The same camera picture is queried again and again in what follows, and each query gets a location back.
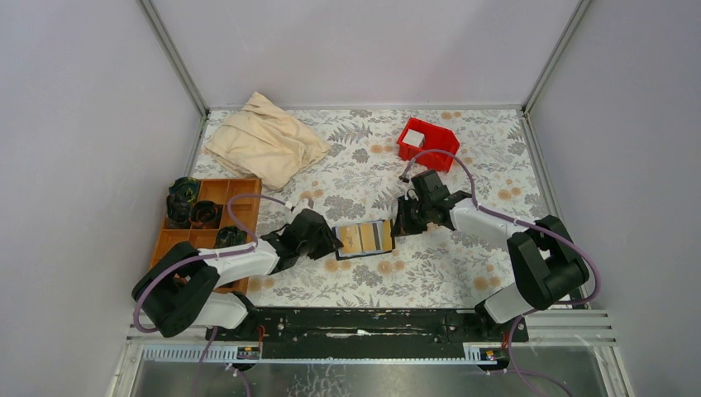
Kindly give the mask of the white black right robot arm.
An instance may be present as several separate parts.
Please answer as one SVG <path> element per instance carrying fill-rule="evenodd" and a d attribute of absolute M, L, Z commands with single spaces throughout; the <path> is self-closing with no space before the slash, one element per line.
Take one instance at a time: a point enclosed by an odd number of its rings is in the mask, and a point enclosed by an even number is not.
<path fill-rule="evenodd" d="M 564 223 L 548 215 L 527 222 L 479 204 L 463 190 L 450 192 L 435 170 L 409 180 L 398 197 L 392 233 L 418 235 L 429 224 L 466 233 L 506 251 L 514 281 L 476 305 L 474 330 L 493 341 L 518 315 L 548 309 L 589 280 L 589 268 L 575 250 Z"/>

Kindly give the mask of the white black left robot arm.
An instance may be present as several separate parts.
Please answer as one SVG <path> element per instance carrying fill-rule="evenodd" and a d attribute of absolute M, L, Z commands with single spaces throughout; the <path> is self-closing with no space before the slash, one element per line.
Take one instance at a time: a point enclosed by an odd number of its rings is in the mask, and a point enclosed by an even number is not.
<path fill-rule="evenodd" d="M 180 242 L 134 286 L 134 326 L 143 333 L 174 337 L 202 325 L 225 328 L 245 340 L 256 329 L 252 307 L 239 294 L 219 294 L 225 284 L 251 276 L 272 275 L 298 259 L 323 258 L 342 248 L 325 218 L 309 208 L 290 224 L 240 246 L 198 249 Z"/>

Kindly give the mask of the red plastic bin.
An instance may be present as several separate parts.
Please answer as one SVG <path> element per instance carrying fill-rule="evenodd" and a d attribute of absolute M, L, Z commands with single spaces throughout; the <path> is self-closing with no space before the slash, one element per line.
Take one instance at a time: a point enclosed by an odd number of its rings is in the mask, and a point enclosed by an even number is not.
<path fill-rule="evenodd" d="M 407 146 L 402 143 L 402 139 L 407 130 L 413 129 L 425 135 L 425 142 L 422 148 Z M 398 139 L 398 157 L 401 160 L 409 161 L 415 155 L 427 150 L 442 150 L 456 155 L 460 149 L 460 143 L 455 133 L 447 128 L 425 122 L 415 117 L 408 119 L 405 127 Z M 448 172 L 453 164 L 453 158 L 449 155 L 432 152 L 417 159 L 419 165 L 424 165 L 430 170 Z"/>

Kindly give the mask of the orange credit card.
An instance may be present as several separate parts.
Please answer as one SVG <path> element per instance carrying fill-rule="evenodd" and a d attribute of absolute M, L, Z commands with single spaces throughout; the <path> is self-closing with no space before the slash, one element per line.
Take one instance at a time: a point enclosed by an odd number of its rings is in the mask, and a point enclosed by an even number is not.
<path fill-rule="evenodd" d="M 360 229 L 358 225 L 347 225 L 336 229 L 337 237 L 343 247 L 339 249 L 341 256 L 354 256 L 362 252 Z"/>
<path fill-rule="evenodd" d="M 392 234 L 393 224 L 390 219 L 383 220 L 379 230 L 379 239 L 381 249 L 383 251 L 392 251 L 394 248 L 394 239 Z"/>

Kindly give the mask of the stack of credit cards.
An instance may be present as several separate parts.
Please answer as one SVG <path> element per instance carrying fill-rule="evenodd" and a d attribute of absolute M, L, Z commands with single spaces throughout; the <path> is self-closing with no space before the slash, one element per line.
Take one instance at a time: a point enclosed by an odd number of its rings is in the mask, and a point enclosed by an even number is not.
<path fill-rule="evenodd" d="M 422 148 L 425 142 L 425 135 L 413 129 L 409 129 L 403 136 L 402 143 L 407 146 Z"/>

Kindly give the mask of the black leather card holder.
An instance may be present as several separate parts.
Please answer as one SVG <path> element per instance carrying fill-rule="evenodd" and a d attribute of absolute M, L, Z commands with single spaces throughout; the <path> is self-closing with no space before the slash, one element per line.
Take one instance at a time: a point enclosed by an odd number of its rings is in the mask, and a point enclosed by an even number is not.
<path fill-rule="evenodd" d="M 393 222 L 389 219 L 336 226 L 332 229 L 342 247 L 336 259 L 343 261 L 390 253 L 395 249 Z"/>

